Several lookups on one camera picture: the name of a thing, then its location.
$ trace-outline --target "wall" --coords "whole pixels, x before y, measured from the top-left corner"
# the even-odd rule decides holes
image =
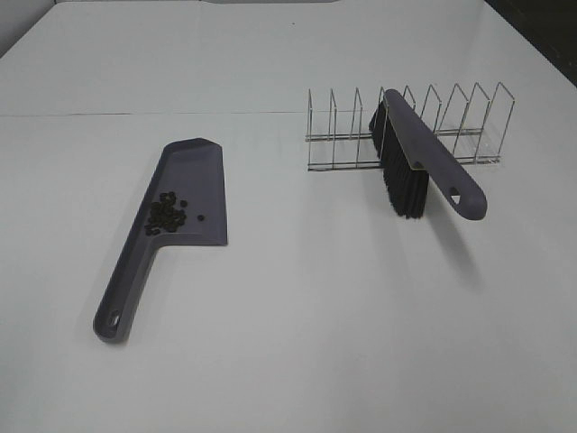
[[[0,0],[0,57],[54,6],[54,0]]]
[[[575,0],[487,0],[577,86]]]

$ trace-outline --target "hanging hole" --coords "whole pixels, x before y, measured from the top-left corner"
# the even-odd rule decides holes
[[[118,325],[118,321],[120,320],[120,311],[115,310],[110,313],[110,318],[108,319],[108,326],[109,327],[116,327]]]
[[[451,198],[453,199],[455,204],[458,205],[459,202],[461,201],[461,193],[459,192],[459,190],[455,187],[451,187],[451,189],[449,189],[449,194],[451,194]]]

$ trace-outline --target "metal rack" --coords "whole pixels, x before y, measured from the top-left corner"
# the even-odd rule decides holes
[[[383,101],[384,94],[385,89],[380,88],[378,104]],[[489,97],[479,83],[473,85],[470,94],[466,94],[456,83],[444,109],[443,100],[432,84],[427,88],[420,112],[417,110],[417,100],[409,86],[405,86],[403,97],[459,163],[500,162],[505,135],[515,106],[515,98],[503,83],[497,84],[492,97]],[[350,118],[343,120],[343,114]],[[312,93],[309,89],[305,137],[308,143],[308,170],[379,168],[380,158],[372,147],[368,121],[366,125],[363,124],[364,115],[358,88],[354,92],[353,110],[345,111],[338,110],[334,91],[331,89],[328,112],[314,110]],[[323,116],[325,118],[319,121],[319,117]],[[325,132],[315,134],[316,126],[326,123],[328,128]]]

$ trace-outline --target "white table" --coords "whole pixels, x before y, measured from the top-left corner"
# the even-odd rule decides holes
[[[420,19],[445,23],[442,3]],[[360,4],[363,20],[379,7]],[[195,11],[222,14],[226,7],[59,5],[0,60],[0,430],[574,432],[575,89],[486,7],[451,11],[464,15],[462,33],[470,8],[479,21],[472,20],[477,37],[467,61],[453,53],[462,69],[444,79],[504,79],[518,104],[504,161],[469,168],[487,193],[487,217],[459,218],[431,188],[426,217],[405,221],[390,208],[376,170],[306,172],[302,113],[174,114],[298,111],[306,87],[328,86],[319,71],[312,84],[305,72],[294,81],[286,72],[258,94],[249,91],[243,64],[235,63],[239,81],[227,88],[213,87],[218,77],[207,73],[206,84],[185,73],[178,83],[180,72],[169,68],[175,79],[159,83],[169,95],[149,99],[138,89],[158,83],[154,59],[142,58],[150,66],[143,69],[118,63],[111,52],[102,74],[80,77],[81,62],[69,59],[73,67],[63,68],[63,40],[48,37],[67,34],[77,52],[84,45],[85,59],[100,59],[97,71],[108,55],[102,40],[83,40],[87,33],[100,28],[112,40],[106,29],[133,16],[124,46],[144,53],[138,36],[146,37],[147,23],[180,17],[184,25]],[[272,39],[279,6],[244,7],[246,14],[234,13],[239,31],[243,18],[259,14],[262,34]],[[320,6],[281,7],[285,18],[312,20]],[[400,4],[389,7],[409,17]],[[208,18],[197,24],[215,34],[220,25],[228,34],[222,46],[234,41],[225,33],[231,23]],[[356,41],[370,40],[372,28],[357,18]],[[402,29],[388,15],[378,21]],[[180,27],[163,28],[156,37],[178,46],[162,56],[175,67],[187,64]],[[209,52],[210,39],[190,47],[189,65],[195,53]],[[372,61],[353,42],[340,54]],[[310,40],[311,51],[321,43]],[[301,48],[300,55],[316,57]],[[391,66],[392,86],[440,77],[433,58],[431,78]],[[335,59],[331,54],[328,64]],[[43,66],[33,71],[31,63]],[[204,58],[202,69],[222,74],[221,65]],[[345,92],[385,75],[343,67],[331,86]],[[58,68],[64,77],[49,73]],[[145,78],[126,80],[126,93],[116,94],[112,87],[120,89],[133,68]],[[115,84],[91,81],[102,77]],[[179,98],[180,85],[197,97]],[[67,86],[67,97],[56,98]],[[230,105],[218,110],[223,101]],[[165,113],[70,115],[132,110]],[[162,249],[130,339],[105,345],[91,321],[161,147],[195,136],[224,148],[230,244]]]

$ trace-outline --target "dustpan handle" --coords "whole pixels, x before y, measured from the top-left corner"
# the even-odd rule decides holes
[[[128,337],[147,273],[158,250],[150,238],[138,236],[141,226],[141,222],[134,221],[94,318],[94,331],[107,343],[119,343]]]

